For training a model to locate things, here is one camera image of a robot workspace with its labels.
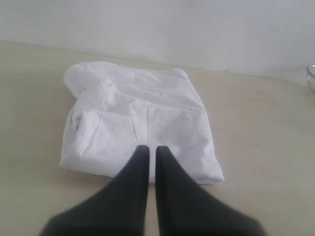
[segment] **white wall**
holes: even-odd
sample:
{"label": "white wall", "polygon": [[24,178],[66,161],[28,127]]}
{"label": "white wall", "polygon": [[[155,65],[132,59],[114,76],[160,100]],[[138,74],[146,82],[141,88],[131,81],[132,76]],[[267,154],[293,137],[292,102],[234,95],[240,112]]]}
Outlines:
{"label": "white wall", "polygon": [[0,40],[303,83],[315,1],[0,0]]}

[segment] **folded white shirt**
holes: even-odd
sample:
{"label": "folded white shirt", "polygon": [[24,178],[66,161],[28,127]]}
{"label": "folded white shirt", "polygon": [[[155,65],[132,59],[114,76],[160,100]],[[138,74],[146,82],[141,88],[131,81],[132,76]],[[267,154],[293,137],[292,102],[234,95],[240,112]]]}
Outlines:
{"label": "folded white shirt", "polygon": [[84,62],[70,67],[64,82],[77,101],[65,125],[61,166],[114,177],[137,145],[147,145],[154,182],[156,148],[169,146],[198,183],[224,180],[206,110],[183,70]]}

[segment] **metal bowl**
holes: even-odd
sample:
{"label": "metal bowl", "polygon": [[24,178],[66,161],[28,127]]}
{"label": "metal bowl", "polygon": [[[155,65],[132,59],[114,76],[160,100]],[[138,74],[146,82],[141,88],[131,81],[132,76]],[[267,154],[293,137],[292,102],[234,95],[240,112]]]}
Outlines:
{"label": "metal bowl", "polygon": [[315,65],[306,67],[307,71],[307,84],[310,90],[315,93]]}

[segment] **white fabric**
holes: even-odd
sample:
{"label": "white fabric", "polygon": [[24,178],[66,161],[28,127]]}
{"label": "white fabric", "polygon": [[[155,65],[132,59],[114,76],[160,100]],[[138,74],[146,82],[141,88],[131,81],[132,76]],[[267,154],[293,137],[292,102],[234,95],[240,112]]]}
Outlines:
{"label": "white fabric", "polygon": [[206,110],[184,71],[84,62],[68,69],[64,82],[77,101],[60,165],[114,177],[137,145],[147,145],[154,182],[156,148],[165,145],[198,183],[223,180]]}

